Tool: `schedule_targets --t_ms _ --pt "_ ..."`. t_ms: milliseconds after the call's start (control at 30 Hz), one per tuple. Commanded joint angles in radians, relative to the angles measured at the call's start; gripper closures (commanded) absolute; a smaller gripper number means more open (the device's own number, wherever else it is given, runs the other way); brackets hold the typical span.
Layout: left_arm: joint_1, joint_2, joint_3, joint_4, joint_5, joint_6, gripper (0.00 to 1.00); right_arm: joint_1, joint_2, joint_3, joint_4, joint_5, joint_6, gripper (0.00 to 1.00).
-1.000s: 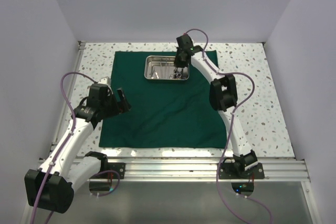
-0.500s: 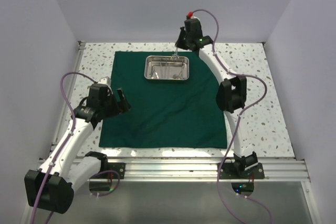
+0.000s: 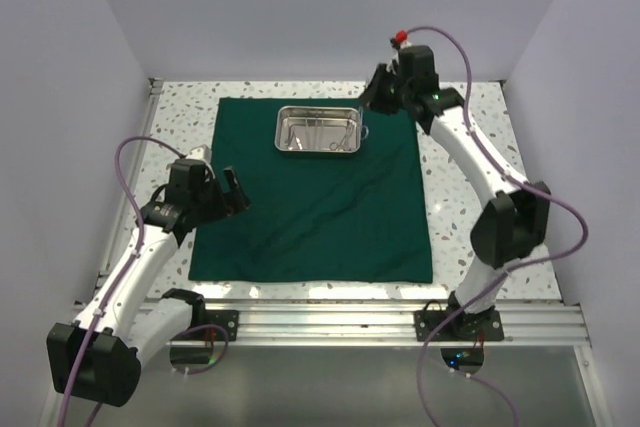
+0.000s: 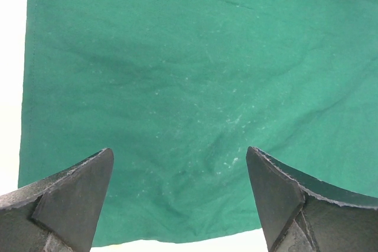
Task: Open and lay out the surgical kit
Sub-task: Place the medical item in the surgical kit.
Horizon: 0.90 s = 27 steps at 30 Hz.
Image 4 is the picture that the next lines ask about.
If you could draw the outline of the green surgical cloth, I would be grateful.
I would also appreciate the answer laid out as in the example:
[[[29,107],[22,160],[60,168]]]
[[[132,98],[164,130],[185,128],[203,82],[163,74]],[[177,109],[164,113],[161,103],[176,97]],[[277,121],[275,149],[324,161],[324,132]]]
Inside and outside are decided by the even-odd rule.
[[[95,246],[259,228],[250,146],[377,195],[377,0],[28,0],[18,185],[111,148]]]

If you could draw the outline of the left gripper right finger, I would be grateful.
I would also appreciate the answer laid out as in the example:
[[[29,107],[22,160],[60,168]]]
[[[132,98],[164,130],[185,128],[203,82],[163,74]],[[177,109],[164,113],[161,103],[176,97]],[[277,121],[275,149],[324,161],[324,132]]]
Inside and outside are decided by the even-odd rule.
[[[246,154],[269,251],[377,251],[377,198],[320,181],[258,148]]]

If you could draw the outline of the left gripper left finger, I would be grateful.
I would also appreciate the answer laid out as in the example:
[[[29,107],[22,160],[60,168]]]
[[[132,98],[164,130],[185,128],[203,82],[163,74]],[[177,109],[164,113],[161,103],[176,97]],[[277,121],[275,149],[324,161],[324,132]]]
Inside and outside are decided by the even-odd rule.
[[[1,195],[1,251],[90,251],[113,164],[103,149]]]

